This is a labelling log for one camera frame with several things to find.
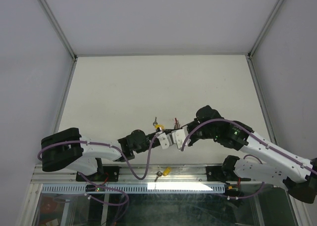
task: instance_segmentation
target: white back wall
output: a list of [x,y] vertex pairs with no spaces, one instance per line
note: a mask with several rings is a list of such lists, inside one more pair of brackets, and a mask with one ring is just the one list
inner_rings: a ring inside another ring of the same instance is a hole
[[0,218],[13,226],[71,66],[37,0],[0,0]]
[[77,55],[247,53],[277,0],[47,0]]
[[[278,143],[309,159],[317,157],[316,10],[316,0],[286,0],[254,58]],[[308,207],[316,224],[317,202]]]
[[[93,140],[117,140],[135,129],[153,133],[155,117],[165,128],[175,117],[187,124],[205,105],[267,137],[243,55],[80,57],[59,130],[78,127]],[[130,162],[145,164],[147,154]],[[245,154],[201,140],[183,153],[157,147],[151,164],[216,164],[228,155]]]

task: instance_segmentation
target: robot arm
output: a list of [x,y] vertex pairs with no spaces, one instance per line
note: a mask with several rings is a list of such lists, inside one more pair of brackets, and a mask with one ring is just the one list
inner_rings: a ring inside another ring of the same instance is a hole
[[[121,149],[125,157],[130,160],[134,158],[134,152],[147,151],[154,136],[156,139],[153,141],[152,148],[161,146],[166,149],[176,146],[183,150],[184,146],[192,146],[200,139],[213,139],[226,148],[254,155],[266,164],[252,163],[235,156],[228,156],[222,165],[223,174],[261,180],[287,190],[293,197],[303,202],[314,202],[317,192],[317,175],[311,171],[317,170],[317,159],[311,161],[291,154],[265,140],[245,124],[224,120],[219,112],[210,106],[199,109],[194,121],[183,128],[164,130],[158,128],[156,132],[148,135],[141,130],[135,130],[130,135],[107,146],[112,145]],[[77,143],[71,144],[71,141],[76,140]],[[44,151],[47,146],[61,142],[65,144],[59,144],[58,147]],[[92,175],[97,171],[102,172],[101,158],[125,161],[118,150],[93,145],[89,139],[79,134],[77,128],[44,138],[42,152],[43,171],[68,168],[82,172],[84,175]]]

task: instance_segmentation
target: metal frame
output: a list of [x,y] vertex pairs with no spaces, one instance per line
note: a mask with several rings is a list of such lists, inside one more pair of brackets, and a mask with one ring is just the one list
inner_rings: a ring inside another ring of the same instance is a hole
[[70,70],[68,72],[68,79],[67,79],[66,85],[64,87],[64,91],[63,91],[63,95],[61,97],[61,101],[60,101],[60,104],[59,104],[58,111],[56,113],[56,118],[55,118],[55,121],[54,121],[54,126],[53,126],[52,133],[57,133],[58,132],[60,121],[61,121],[61,118],[63,116],[64,108],[65,108],[65,105],[66,105],[66,100],[67,100],[68,92],[69,92],[69,89],[70,89],[71,81],[72,81],[74,73],[75,73],[77,60],[78,60],[77,57],[72,60],[72,65],[71,65],[71,68],[70,68]]
[[43,184],[30,184],[27,197],[23,204],[23,212],[17,225],[29,226],[32,223],[40,200],[42,186]]
[[56,31],[59,39],[63,43],[63,45],[66,48],[66,50],[68,51],[69,55],[71,56],[72,59],[76,59],[76,54],[75,54],[73,48],[71,47],[69,41],[67,40],[63,30],[61,29],[61,27],[58,23],[58,21],[56,20],[49,4],[47,3],[46,0],[38,0],[38,2],[40,3],[40,5],[41,5],[44,13],[46,14],[49,22],[51,23],[53,29]]
[[[40,3],[43,11],[45,12],[48,20],[50,21],[52,27],[54,28],[54,30],[56,31],[59,39],[61,40],[61,42],[63,43],[64,47],[66,48],[66,50],[68,51],[68,53],[70,54],[70,56],[72,57],[73,61],[72,61],[72,67],[69,71],[69,77],[68,77],[68,81],[66,83],[66,86],[64,88],[64,93],[62,95],[61,98],[61,102],[60,102],[60,106],[58,109],[58,112],[56,114],[56,118],[54,121],[54,127],[52,132],[55,133],[58,131],[59,128],[59,124],[60,124],[60,120],[63,114],[63,110],[65,107],[65,103],[66,103],[66,99],[67,99],[67,95],[70,89],[70,84],[71,84],[71,80],[75,71],[75,67],[76,67],[76,63],[77,63],[77,55],[75,54],[73,48],[71,47],[70,43],[68,42],[62,28],[60,27],[57,19],[55,18],[51,8],[49,7],[48,3],[46,0],[38,0],[38,2]],[[278,15],[283,3],[285,2],[285,0],[278,0],[272,10],[272,12],[270,13],[268,19],[266,20],[261,32],[259,33],[252,49],[250,50],[250,53],[248,55],[246,55],[247,58],[247,62],[250,68],[250,73],[251,73],[251,77],[255,86],[255,90],[260,102],[260,106],[262,109],[262,113],[264,115],[264,120],[265,120],[265,124],[270,136],[270,139],[273,143],[277,143],[276,137],[274,135],[274,131],[272,128],[272,123],[270,121],[269,118],[269,113],[268,110],[266,108],[266,103],[265,103],[265,99],[264,99],[264,95],[262,92],[262,88],[260,85],[260,82],[258,80],[258,76],[256,73],[256,70],[253,66],[252,63],[252,57],[254,56],[254,54],[256,53],[258,47],[260,46],[261,42],[263,41],[265,35],[267,34],[267,32],[269,31],[269,28],[271,27],[272,23],[274,22],[276,16]],[[93,57],[93,56],[87,56],[87,55],[81,55],[81,57]],[[134,166],[136,167],[136,172],[138,174],[142,174],[144,172],[144,170],[142,169],[142,166]],[[143,182],[149,182],[149,181],[153,181],[155,176],[156,176],[156,172],[158,171],[159,168],[164,168],[166,166],[151,166],[149,169],[149,176],[147,177],[147,179],[145,179]],[[206,174],[205,174],[205,165],[175,165],[172,166],[173,172],[171,173],[169,178],[166,180],[168,181],[201,181],[202,183],[207,183],[207,178],[206,178]],[[187,169],[187,172],[181,172],[182,169]],[[24,202],[23,205],[23,212],[21,217],[19,218],[18,224],[19,226],[27,226],[30,225],[30,222],[32,222],[33,217],[36,213],[37,210],[37,204],[38,201],[40,199],[40,193],[43,187],[43,183],[75,183],[77,184],[77,182],[75,181],[76,178],[76,172],[74,171],[70,171],[70,170],[61,170],[58,172],[42,172],[41,171],[41,165],[36,165],[35,167],[35,171],[31,180],[31,184],[27,193],[27,197],[26,200]],[[120,177],[120,181],[119,183],[139,183],[138,180],[136,180],[135,178],[133,178],[133,176],[131,176],[129,169],[127,169],[127,167],[125,167],[125,165],[122,166],[122,169],[120,171],[120,173],[122,174],[122,176]],[[251,181],[251,182],[242,182],[242,184],[254,184],[254,183],[260,183],[258,181]],[[295,218],[297,219],[297,223],[299,226],[310,226],[313,225],[312,221],[310,219],[309,213],[307,211],[306,205],[298,200],[295,200],[292,197],[289,197],[289,202],[290,205],[293,206],[293,211],[294,211],[294,215]],[[256,211],[258,212],[258,216],[259,216],[259,223],[260,226],[264,225],[263,222],[263,217],[262,217],[262,213],[261,213],[261,207],[260,204],[257,204],[257,199],[255,199],[255,207],[256,207]]]
[[[208,166],[220,166],[221,164],[213,164]],[[207,165],[150,165],[148,175],[144,180],[136,179],[127,165],[120,165],[119,181],[113,182],[113,184],[140,184],[153,182],[157,176],[157,172],[164,171],[166,167],[171,167],[172,171],[168,176],[160,177],[160,182],[201,182],[204,184],[210,184],[207,181],[206,175]],[[145,171],[145,165],[132,165],[134,171],[138,175],[143,175]],[[69,169],[62,169],[55,172],[43,172],[42,165],[36,165],[31,184],[43,183],[43,184],[83,184],[76,181],[76,171]],[[223,184],[222,182],[212,182],[213,184]],[[241,184],[261,184],[260,181],[243,181]]]
[[252,59],[253,55],[256,53],[258,47],[260,46],[263,38],[265,37],[265,35],[267,34],[269,28],[271,27],[272,23],[274,22],[276,16],[278,15],[279,11],[281,10],[282,5],[284,4],[285,0],[277,0],[276,4],[274,5],[273,10],[271,11],[271,13],[269,14],[266,22],[264,23],[264,26],[262,28],[262,30],[260,31],[253,47],[250,50],[250,59]]

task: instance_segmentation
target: yellow ring terminal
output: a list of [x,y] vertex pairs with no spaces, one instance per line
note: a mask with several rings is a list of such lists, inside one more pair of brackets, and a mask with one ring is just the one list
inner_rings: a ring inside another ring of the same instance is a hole
[[158,129],[158,128],[164,129],[164,126],[161,125],[161,124],[156,124],[156,125],[154,126],[154,128],[155,128],[155,129]]
[[170,173],[171,170],[172,170],[172,168],[167,167],[167,168],[163,171],[163,176],[167,176],[167,175]]

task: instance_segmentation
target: black joint housing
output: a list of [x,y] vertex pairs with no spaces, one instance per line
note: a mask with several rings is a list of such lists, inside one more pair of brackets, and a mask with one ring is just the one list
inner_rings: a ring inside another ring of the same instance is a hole
[[[41,140],[42,149],[59,142],[80,140],[78,128],[69,128]],[[61,170],[80,158],[83,153],[80,143],[64,144],[46,150],[42,154],[42,170],[46,172]]]
[[[313,170],[317,170],[317,158],[313,159],[311,164],[313,165]],[[311,173],[306,176],[306,180],[302,183],[296,183],[288,177],[283,180],[283,183],[288,188],[288,193],[295,199],[312,204],[317,194],[317,175]]]

